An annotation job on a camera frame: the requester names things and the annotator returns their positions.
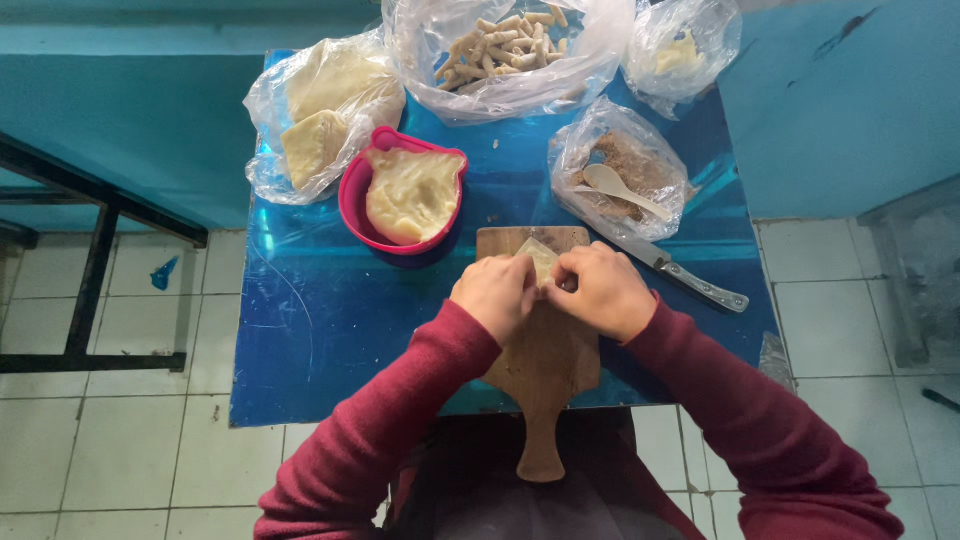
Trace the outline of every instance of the blue tabletop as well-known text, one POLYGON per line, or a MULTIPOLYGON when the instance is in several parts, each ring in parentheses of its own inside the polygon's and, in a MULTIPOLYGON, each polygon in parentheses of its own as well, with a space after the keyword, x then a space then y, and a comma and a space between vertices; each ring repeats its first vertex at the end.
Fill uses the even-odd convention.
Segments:
MULTIPOLYGON (((289 51, 268 56, 272 65, 289 51)), ((680 106, 679 122, 636 101, 619 75, 605 93, 650 120, 686 164, 699 193, 680 231, 657 244, 698 277, 750 297, 741 314, 712 304, 635 261, 651 288, 689 313, 705 333, 752 366, 763 334, 778 334, 759 250, 737 176, 720 92, 680 106)), ((436 262, 402 269, 376 257, 340 218, 336 196, 309 206, 252 198, 230 424, 245 428, 319 422, 393 362, 413 330, 432 319, 476 257, 483 227, 583 225, 550 193, 547 144, 577 111, 448 128, 407 96, 399 130, 459 148, 469 159, 464 203, 436 262)), ((590 231, 592 239, 602 239, 590 231)), ((601 340, 600 386, 570 406, 671 403, 669 394, 615 343, 601 340)), ((442 414, 517 411, 479 380, 466 384, 442 414)))

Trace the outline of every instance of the black metal frame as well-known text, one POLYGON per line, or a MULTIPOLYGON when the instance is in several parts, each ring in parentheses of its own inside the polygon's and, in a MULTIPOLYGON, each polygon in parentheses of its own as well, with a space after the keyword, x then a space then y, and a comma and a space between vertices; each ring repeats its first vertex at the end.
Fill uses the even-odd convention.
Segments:
MULTIPOLYGON (((186 240, 195 248, 206 247, 207 230, 125 192, 116 186, 63 163, 36 148, 0 132, 0 167, 47 188, 2 188, 0 205, 75 205, 100 207, 97 227, 86 258, 84 279, 70 323, 66 348, 62 355, 0 355, 0 374, 50 373, 63 371, 112 371, 131 369, 169 369, 181 372, 186 353, 169 356, 88 355, 93 319, 100 302, 100 291, 107 274, 107 262, 117 220, 122 215, 186 240)), ((34 249, 38 232, 14 223, 0 221, 0 241, 9 241, 34 249)))

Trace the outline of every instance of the red sleeve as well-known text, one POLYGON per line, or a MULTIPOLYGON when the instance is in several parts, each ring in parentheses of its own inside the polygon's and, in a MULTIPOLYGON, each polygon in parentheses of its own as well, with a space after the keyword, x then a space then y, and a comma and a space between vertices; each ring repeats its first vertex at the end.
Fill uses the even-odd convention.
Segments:
POLYGON ((260 498, 256 539, 370 538, 402 459, 464 383, 500 354, 496 340, 449 300, 416 331, 407 352, 344 400, 280 466, 260 498))
POLYGON ((803 401, 697 330, 658 296, 627 347, 684 406, 739 480, 748 539, 898 538, 867 462, 803 401))

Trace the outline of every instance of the knife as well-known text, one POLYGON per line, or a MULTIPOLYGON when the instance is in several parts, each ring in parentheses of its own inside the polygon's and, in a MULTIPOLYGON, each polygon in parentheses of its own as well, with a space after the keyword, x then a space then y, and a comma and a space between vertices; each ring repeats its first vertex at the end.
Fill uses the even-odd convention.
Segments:
POLYGON ((670 254, 666 253, 650 242, 641 240, 639 238, 634 238, 631 240, 630 246, 625 245, 625 243, 620 243, 616 240, 614 240, 613 243, 620 246, 622 250, 626 251, 630 255, 638 258, 640 262, 646 264, 661 274, 670 276, 674 280, 683 283, 684 285, 699 292, 703 296, 707 297, 713 302, 716 302, 720 306, 729 309, 730 311, 742 313, 744 310, 746 310, 747 305, 750 303, 750 299, 742 294, 730 292, 727 289, 707 283, 693 274, 690 274, 680 264, 674 262, 670 257, 670 254))

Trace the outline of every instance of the hand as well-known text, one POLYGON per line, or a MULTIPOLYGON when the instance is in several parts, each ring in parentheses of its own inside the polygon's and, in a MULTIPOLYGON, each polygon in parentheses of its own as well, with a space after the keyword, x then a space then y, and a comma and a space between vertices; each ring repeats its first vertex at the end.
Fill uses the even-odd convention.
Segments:
POLYGON ((503 347, 538 296, 534 260, 523 253, 474 262, 453 285, 450 300, 473 316, 503 347))
POLYGON ((543 286, 547 301, 557 309, 620 343, 632 340, 650 324, 657 299, 627 256, 603 242, 573 248, 560 256, 550 276, 563 285, 574 283, 574 275, 576 292, 550 282, 543 286))

